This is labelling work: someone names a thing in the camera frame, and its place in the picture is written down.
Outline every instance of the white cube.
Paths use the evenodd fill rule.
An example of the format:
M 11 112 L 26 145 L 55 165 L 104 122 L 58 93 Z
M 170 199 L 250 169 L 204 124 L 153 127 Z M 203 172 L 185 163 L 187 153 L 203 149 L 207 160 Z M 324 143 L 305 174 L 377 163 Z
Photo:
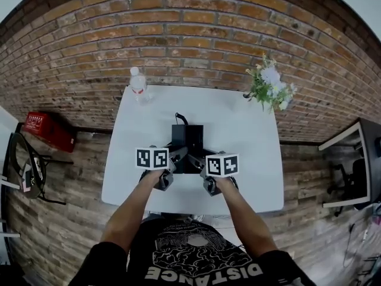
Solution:
M 215 154 L 206 156 L 207 176 L 229 177 L 239 173 L 237 154 Z
M 146 170 L 169 168 L 168 148 L 139 147 L 135 152 L 135 167 Z

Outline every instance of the bottle cap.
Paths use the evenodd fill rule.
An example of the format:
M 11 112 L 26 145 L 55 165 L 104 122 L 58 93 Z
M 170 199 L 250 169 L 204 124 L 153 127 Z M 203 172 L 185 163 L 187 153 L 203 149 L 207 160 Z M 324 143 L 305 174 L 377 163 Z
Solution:
M 132 68 L 130 69 L 130 72 L 131 72 L 131 75 L 132 75 L 132 76 L 136 76 L 136 75 L 139 74 L 139 68 L 138 68 L 138 67 L 132 67 Z

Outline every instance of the person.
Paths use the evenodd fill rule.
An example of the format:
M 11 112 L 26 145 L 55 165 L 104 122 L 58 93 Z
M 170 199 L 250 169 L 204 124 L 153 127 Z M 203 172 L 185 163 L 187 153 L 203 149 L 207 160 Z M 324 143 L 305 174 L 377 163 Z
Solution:
M 246 252 L 195 220 L 160 217 L 142 222 L 162 172 L 151 171 L 141 179 L 69 286 L 315 285 L 287 252 L 277 249 L 268 227 L 230 178 L 216 178 L 217 187 Z

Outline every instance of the red object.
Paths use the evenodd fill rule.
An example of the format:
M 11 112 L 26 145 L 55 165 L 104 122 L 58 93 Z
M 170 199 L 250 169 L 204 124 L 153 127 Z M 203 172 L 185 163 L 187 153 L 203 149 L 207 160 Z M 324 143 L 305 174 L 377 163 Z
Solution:
M 37 136 L 49 146 L 73 152 L 76 137 L 46 113 L 30 112 L 25 121 L 24 130 Z

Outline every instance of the flower bouquet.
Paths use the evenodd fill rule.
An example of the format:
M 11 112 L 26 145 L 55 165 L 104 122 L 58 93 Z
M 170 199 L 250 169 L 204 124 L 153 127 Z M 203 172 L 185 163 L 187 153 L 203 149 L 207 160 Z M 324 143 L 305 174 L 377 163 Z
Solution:
M 251 101 L 253 98 L 262 104 L 270 104 L 269 112 L 272 109 L 284 110 L 296 92 L 296 87 L 293 83 L 290 85 L 280 81 L 280 74 L 275 68 L 276 61 L 270 60 L 263 55 L 263 65 L 257 64 L 257 68 L 246 72 L 252 76 L 252 85 L 250 91 L 244 94 L 244 98 Z

